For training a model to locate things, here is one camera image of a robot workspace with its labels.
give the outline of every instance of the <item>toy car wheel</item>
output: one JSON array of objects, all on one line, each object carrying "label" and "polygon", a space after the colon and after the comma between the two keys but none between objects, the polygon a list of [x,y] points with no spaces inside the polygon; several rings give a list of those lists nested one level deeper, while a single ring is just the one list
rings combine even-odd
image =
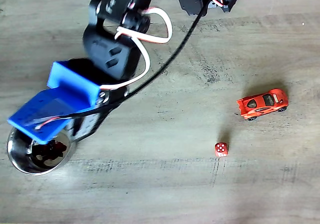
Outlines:
[{"label": "toy car wheel", "polygon": [[257,117],[256,117],[256,116],[253,116],[253,117],[249,117],[247,120],[248,120],[248,121],[253,121],[253,120],[255,120],[255,119],[257,119]]},{"label": "toy car wheel", "polygon": [[287,110],[287,107],[286,107],[286,106],[280,108],[280,109],[278,110],[278,112],[282,113],[282,112],[284,112],[285,110]]}]

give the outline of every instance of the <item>gray wooden surface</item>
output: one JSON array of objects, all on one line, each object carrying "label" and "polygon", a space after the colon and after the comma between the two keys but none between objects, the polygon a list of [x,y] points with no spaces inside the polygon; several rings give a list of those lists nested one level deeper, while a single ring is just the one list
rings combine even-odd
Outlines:
[{"label": "gray wooden surface", "polygon": [[[53,61],[85,56],[89,1],[0,0],[0,222],[320,223],[319,0],[209,10],[172,66],[66,166],[40,177],[15,170],[6,119],[46,87]],[[194,18],[178,0],[152,4],[169,13],[174,36],[145,43],[150,75]],[[164,29],[152,22],[151,33]],[[286,112],[236,115],[237,99],[277,87]],[[227,158],[215,158],[217,141],[230,144]]]}]

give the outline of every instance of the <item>red die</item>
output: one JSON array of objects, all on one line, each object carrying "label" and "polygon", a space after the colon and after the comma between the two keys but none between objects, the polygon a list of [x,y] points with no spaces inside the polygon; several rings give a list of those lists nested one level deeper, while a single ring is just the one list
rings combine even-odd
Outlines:
[{"label": "red die", "polygon": [[214,150],[215,150],[215,155],[218,158],[226,157],[228,155],[228,147],[227,147],[227,143],[225,142],[219,142],[215,144]]}]

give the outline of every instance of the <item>red toy car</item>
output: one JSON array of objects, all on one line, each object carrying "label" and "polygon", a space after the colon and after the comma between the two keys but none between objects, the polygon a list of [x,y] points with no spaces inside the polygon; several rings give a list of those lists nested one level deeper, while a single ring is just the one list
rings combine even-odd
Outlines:
[{"label": "red toy car", "polygon": [[272,89],[266,93],[247,96],[236,101],[241,116],[248,121],[275,111],[284,112],[289,105],[288,97],[281,89]]}]

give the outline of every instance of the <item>metal cup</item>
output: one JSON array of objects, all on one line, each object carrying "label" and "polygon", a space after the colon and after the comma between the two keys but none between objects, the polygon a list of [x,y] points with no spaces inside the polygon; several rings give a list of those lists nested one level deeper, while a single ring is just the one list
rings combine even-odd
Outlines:
[{"label": "metal cup", "polygon": [[7,141],[7,154],[9,160],[20,172],[30,176],[40,176],[52,172],[66,164],[76,151],[77,143],[70,139],[68,131],[63,129],[51,141],[50,146],[65,146],[59,155],[53,151],[50,154],[50,148],[46,150],[46,155],[42,156],[43,145],[37,144],[32,138],[25,135],[15,127],[11,130]]}]

